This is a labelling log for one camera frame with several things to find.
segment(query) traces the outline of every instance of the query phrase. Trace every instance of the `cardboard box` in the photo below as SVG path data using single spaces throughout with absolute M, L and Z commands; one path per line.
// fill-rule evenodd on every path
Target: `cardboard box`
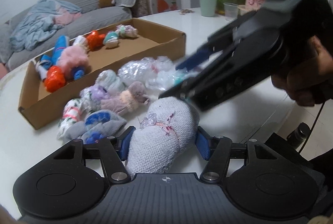
M 134 26 L 139 30 L 139 37 L 121 39 L 119 47 L 114 49 L 102 47 L 100 50 L 89 52 L 91 66 L 89 73 L 54 93 L 46 91 L 35 70 L 34 63 L 29 63 L 21 89 L 18 110 L 33 128 L 40 129 L 59 119 L 66 103 L 79 97 L 82 89 L 92 86 L 99 73 L 104 70 L 112 69 L 117 73 L 125 63 L 143 57 L 168 56 L 171 60 L 176 60 L 185 55 L 185 33 L 153 22 L 133 18 L 98 31 L 100 33 L 114 31 L 116 25 L 119 24 Z

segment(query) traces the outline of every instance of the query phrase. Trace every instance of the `green cup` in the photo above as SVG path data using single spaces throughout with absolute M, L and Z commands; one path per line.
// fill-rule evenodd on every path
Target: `green cup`
M 204 17 L 213 17 L 215 15 L 215 9 L 217 0 L 199 0 L 201 15 Z

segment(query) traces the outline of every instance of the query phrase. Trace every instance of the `plastic cup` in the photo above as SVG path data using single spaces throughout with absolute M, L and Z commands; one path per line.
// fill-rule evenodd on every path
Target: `plastic cup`
M 234 21 L 238 16 L 238 5 L 234 3 L 225 2 L 224 4 L 225 19 Z
M 215 15 L 217 0 L 199 0 L 201 15 L 213 17 Z

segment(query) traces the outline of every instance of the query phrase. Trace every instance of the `black bottle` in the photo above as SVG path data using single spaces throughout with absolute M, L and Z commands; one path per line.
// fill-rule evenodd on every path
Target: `black bottle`
M 300 123 L 300 125 L 288 135 L 287 142 L 291 147 L 297 149 L 309 134 L 309 126 L 306 123 Z

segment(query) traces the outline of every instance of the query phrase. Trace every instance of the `crosshair marking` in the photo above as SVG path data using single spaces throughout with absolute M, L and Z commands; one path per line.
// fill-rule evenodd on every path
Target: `crosshair marking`
M 170 178 L 170 177 L 163 177 L 162 179 L 161 179 L 162 181 L 164 181 L 164 182 L 166 182 L 166 183 L 168 183 L 169 181 L 171 181 L 172 179 Z

